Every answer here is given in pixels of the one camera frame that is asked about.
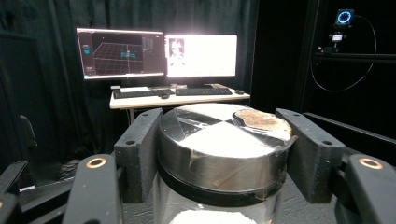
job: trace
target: black clamp arm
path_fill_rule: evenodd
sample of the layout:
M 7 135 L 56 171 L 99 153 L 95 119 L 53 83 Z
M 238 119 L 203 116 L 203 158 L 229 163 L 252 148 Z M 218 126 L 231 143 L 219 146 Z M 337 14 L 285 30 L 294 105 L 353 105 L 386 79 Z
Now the black clamp arm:
M 338 223 L 396 223 L 396 172 L 386 162 L 349 156 L 332 170 L 329 189 L 338 199 Z

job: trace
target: black curtain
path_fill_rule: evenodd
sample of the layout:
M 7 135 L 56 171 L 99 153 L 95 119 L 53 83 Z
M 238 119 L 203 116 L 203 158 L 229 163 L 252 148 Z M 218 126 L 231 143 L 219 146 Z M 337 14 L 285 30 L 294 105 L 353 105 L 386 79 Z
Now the black curtain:
M 110 153 L 128 125 L 125 111 L 109 108 L 114 81 L 83 81 L 76 28 L 237 34 L 234 84 L 250 92 L 257 10 L 257 0 L 3 0 L 0 29 L 37 40 L 60 148 L 72 159 L 81 148 Z

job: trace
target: brown object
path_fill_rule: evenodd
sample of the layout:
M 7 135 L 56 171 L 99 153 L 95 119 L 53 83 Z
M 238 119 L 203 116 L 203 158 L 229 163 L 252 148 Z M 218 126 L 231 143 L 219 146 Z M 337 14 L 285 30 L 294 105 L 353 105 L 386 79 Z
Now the brown object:
M 291 135 L 290 125 L 285 120 L 277 118 L 274 114 L 264 113 L 255 109 L 245 109 L 235 112 L 234 116 L 250 128 L 277 132 L 285 131 Z

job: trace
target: computer screen display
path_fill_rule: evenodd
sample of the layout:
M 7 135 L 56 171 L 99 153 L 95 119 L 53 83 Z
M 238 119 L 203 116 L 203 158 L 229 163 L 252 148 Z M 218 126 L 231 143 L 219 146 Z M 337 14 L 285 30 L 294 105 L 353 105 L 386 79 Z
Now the computer screen display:
M 168 77 L 233 77 L 236 35 L 165 35 Z
M 163 33 L 77 28 L 84 79 L 163 76 Z

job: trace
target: desk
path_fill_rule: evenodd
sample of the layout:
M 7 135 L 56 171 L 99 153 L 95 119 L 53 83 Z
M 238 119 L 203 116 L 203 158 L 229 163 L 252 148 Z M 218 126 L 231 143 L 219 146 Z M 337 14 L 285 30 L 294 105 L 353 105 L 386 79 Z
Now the desk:
M 214 102 L 227 102 L 227 101 L 238 101 L 246 100 L 250 98 L 250 95 L 236 94 L 235 90 L 229 88 L 233 95 L 199 95 L 199 96 L 176 96 L 171 95 L 168 99 L 161 99 L 158 96 L 145 96 L 135 97 L 127 99 L 114 99 L 111 94 L 110 108 L 111 109 L 129 109 L 131 122 L 134 120 L 134 109 L 137 108 L 151 108 L 151 107 L 162 107 L 171 105 L 189 105 L 199 103 L 214 103 Z M 128 88 L 127 91 L 142 91 L 142 88 Z

